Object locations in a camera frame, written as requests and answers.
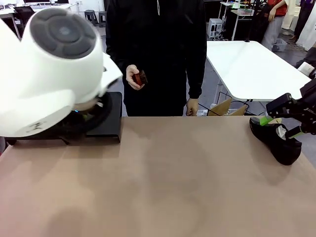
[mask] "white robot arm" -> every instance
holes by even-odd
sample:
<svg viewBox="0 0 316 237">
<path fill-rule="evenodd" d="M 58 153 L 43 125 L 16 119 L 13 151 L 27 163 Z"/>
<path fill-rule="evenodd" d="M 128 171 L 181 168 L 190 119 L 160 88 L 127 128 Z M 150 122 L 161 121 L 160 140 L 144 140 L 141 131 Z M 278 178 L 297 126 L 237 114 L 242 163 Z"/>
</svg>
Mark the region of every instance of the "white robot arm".
<svg viewBox="0 0 316 237">
<path fill-rule="evenodd" d="M 34 14 L 21 41 L 0 20 L 0 35 L 0 136 L 40 133 L 93 106 L 122 76 L 99 33 L 72 12 Z"/>
</svg>

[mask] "hand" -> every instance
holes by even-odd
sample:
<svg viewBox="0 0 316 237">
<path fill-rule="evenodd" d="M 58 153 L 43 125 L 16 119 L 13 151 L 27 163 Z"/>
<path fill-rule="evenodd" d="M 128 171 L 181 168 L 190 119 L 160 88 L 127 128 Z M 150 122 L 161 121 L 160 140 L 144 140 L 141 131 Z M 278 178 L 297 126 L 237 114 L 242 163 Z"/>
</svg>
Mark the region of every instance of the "hand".
<svg viewBox="0 0 316 237">
<path fill-rule="evenodd" d="M 270 11 L 270 14 L 269 14 L 269 22 L 272 22 L 273 19 L 275 18 L 276 16 L 276 9 L 275 8 L 272 8 L 272 10 Z"/>
<path fill-rule="evenodd" d="M 187 116 L 196 116 L 198 112 L 198 99 L 187 101 Z"/>
<path fill-rule="evenodd" d="M 134 89 L 134 90 L 140 90 L 141 88 L 144 87 L 144 85 L 138 85 L 136 82 L 133 80 L 133 75 L 134 74 L 139 74 L 139 70 L 135 65 L 129 65 L 126 68 L 126 80 L 128 84 Z"/>
</svg>

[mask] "person's left hand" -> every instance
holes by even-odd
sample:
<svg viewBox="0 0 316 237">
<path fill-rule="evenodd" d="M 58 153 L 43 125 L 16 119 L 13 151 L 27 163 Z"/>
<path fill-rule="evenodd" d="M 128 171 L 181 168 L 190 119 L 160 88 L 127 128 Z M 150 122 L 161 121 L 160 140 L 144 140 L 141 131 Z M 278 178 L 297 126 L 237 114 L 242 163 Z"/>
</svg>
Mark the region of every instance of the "person's left hand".
<svg viewBox="0 0 316 237">
<path fill-rule="evenodd" d="M 272 8 L 272 10 L 270 11 L 270 14 L 269 14 L 269 22 L 273 21 L 273 19 L 276 16 L 276 12 L 277 12 L 277 10 L 275 8 Z"/>
<path fill-rule="evenodd" d="M 187 101 L 187 116 L 196 116 L 198 112 L 198 99 L 189 99 Z"/>
</svg>

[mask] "red shirt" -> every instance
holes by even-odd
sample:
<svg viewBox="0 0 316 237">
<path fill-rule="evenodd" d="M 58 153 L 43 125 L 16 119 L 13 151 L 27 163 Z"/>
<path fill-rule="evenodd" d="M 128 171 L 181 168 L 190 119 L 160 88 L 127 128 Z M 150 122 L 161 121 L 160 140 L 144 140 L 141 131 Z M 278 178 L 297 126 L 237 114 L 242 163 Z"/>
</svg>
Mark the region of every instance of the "red shirt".
<svg viewBox="0 0 316 237">
<path fill-rule="evenodd" d="M 275 6 L 281 1 L 282 0 L 268 0 L 268 4 L 271 5 L 271 6 Z M 284 4 L 283 6 L 279 7 L 276 10 L 276 16 L 285 16 L 286 12 L 287 12 L 287 5 Z"/>
</svg>

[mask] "sleeve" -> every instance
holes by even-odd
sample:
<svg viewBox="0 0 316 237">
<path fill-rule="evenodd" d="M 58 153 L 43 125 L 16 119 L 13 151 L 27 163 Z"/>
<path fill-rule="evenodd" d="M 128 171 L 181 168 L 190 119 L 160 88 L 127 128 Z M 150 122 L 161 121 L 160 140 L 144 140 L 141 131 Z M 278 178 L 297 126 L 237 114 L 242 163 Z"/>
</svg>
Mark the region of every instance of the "sleeve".
<svg viewBox="0 0 316 237">
<path fill-rule="evenodd" d="M 202 94 L 202 83 L 206 61 L 206 20 L 204 0 L 197 0 L 194 32 L 186 45 L 186 69 L 189 81 L 189 96 L 198 99 Z"/>
<path fill-rule="evenodd" d="M 117 0 L 110 0 L 106 20 L 106 53 L 110 55 L 125 77 L 126 68 L 130 64 L 124 53 L 123 39 L 119 6 Z"/>
</svg>

